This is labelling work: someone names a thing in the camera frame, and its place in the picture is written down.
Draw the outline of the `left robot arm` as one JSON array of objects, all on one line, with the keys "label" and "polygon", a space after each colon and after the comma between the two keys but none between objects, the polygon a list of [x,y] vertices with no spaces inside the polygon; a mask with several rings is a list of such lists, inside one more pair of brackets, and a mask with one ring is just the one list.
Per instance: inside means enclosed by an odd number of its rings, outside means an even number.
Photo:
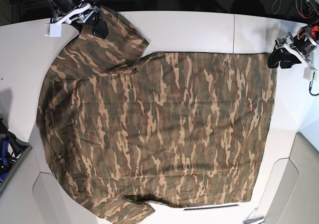
[{"label": "left robot arm", "polygon": [[[291,12],[294,1],[298,2],[298,0],[291,0],[286,15]],[[317,17],[308,17],[310,20],[307,25],[301,27],[296,35],[288,32],[285,37],[276,39],[274,49],[267,61],[268,68],[289,69],[293,65],[303,64],[310,70],[315,70],[311,65],[311,54],[319,47],[319,10],[315,5],[315,3],[319,4],[319,0],[309,0],[309,2]],[[303,15],[298,5],[296,5],[296,11]]]}]

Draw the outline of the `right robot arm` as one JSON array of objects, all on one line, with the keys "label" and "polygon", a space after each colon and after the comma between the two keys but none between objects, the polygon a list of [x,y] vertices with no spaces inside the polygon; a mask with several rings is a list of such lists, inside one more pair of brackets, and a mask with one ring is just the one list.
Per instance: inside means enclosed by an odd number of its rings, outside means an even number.
[{"label": "right robot arm", "polygon": [[102,19],[101,7],[89,0],[47,0],[52,9],[50,23],[45,25],[45,36],[60,37],[62,24],[66,23],[78,31],[83,25],[91,27],[92,34],[106,38],[109,30]]}]

